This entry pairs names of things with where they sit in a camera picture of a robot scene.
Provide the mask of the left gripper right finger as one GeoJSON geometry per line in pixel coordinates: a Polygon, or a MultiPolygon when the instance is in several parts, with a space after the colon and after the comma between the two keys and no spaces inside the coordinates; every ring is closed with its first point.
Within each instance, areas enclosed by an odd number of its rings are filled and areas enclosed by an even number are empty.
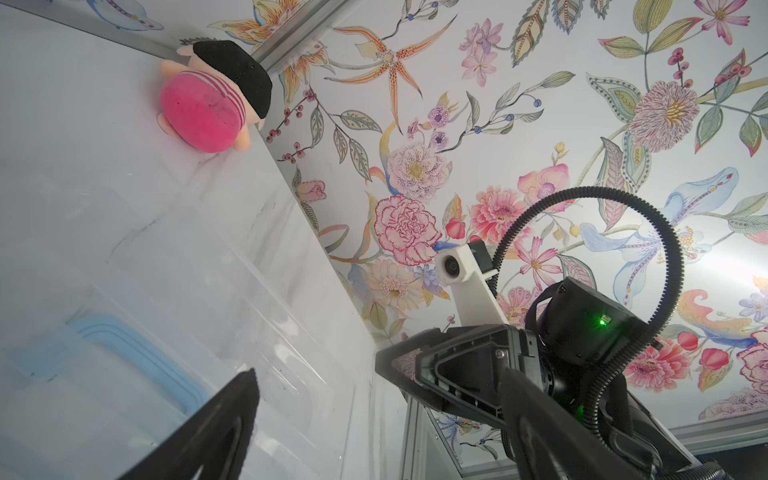
{"type": "Polygon", "coordinates": [[[523,479],[640,479],[642,475],[519,371],[507,369],[499,385],[514,462],[523,479]]]}

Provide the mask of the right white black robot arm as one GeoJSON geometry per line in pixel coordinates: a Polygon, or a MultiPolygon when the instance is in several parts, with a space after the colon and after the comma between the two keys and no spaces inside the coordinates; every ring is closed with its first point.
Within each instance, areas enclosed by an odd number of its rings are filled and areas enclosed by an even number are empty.
{"type": "Polygon", "coordinates": [[[683,288],[696,251],[676,230],[729,197],[725,178],[691,182],[656,208],[628,188],[581,186],[536,200],[496,250],[483,241],[441,253],[439,278],[453,291],[460,323],[430,329],[376,356],[376,372],[421,405],[496,429],[522,479],[723,479],[699,461],[629,391],[664,390],[699,361],[699,385],[717,383],[738,351],[750,395],[767,403],[767,330],[757,314],[711,321],[701,294],[683,288]],[[595,199],[636,211],[652,234],[610,239],[581,229],[592,251],[620,250],[626,263],[612,297],[580,261],[562,261],[563,278],[537,293],[521,326],[497,302],[508,248],[540,214],[595,199]]]}

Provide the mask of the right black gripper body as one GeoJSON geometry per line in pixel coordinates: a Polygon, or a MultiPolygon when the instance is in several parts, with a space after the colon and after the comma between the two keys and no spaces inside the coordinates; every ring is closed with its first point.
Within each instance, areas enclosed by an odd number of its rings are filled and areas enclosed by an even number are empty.
{"type": "Polygon", "coordinates": [[[506,370],[546,389],[534,333],[507,324],[433,328],[375,358],[376,373],[421,404],[496,429],[506,426],[500,393],[506,370]]]}

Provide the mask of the blue plastic tool box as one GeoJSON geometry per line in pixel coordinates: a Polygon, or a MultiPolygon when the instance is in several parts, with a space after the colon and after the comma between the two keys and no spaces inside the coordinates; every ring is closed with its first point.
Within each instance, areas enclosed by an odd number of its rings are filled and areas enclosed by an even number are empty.
{"type": "Polygon", "coordinates": [[[282,182],[1,181],[1,475],[117,479],[238,374],[245,479],[383,479],[373,346],[282,182]]]}

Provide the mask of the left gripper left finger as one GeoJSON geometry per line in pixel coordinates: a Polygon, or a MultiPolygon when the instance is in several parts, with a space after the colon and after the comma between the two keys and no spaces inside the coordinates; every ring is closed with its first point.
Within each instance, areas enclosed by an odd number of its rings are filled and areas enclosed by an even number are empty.
{"type": "Polygon", "coordinates": [[[237,479],[254,432],[256,372],[238,373],[124,479],[237,479]]]}

